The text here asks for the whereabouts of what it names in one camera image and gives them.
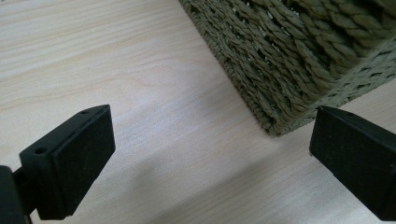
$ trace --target green woven basket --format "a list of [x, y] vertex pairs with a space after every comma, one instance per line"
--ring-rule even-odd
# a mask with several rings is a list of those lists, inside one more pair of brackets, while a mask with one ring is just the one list
[[270, 134], [395, 77], [396, 1], [180, 3]]

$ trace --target woven texture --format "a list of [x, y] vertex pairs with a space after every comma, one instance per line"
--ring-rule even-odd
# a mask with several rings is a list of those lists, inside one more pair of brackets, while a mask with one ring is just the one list
[[395, 2], [180, 0], [274, 135], [395, 77]]

